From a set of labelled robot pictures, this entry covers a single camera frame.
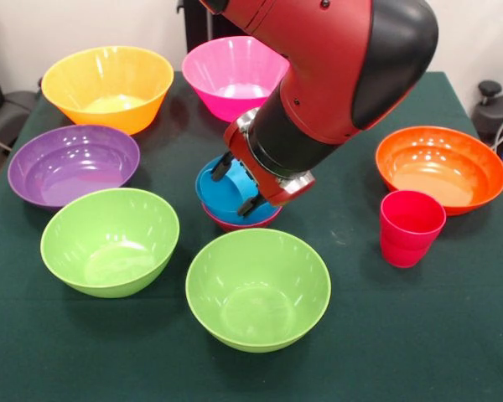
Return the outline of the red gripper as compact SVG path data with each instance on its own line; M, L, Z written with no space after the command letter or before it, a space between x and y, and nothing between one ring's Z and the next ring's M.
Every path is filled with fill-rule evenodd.
M252 155L246 136L236 121L228 126L223 139L230 152L224 153L211 169L211 179L220 181L231 169L232 161L235 158L251 174L259 192L256 196L248 198L237 210L237 214L242 217L249 216L263 205L263 198L273 206L287 204L288 193L281 188L277 178L262 167Z

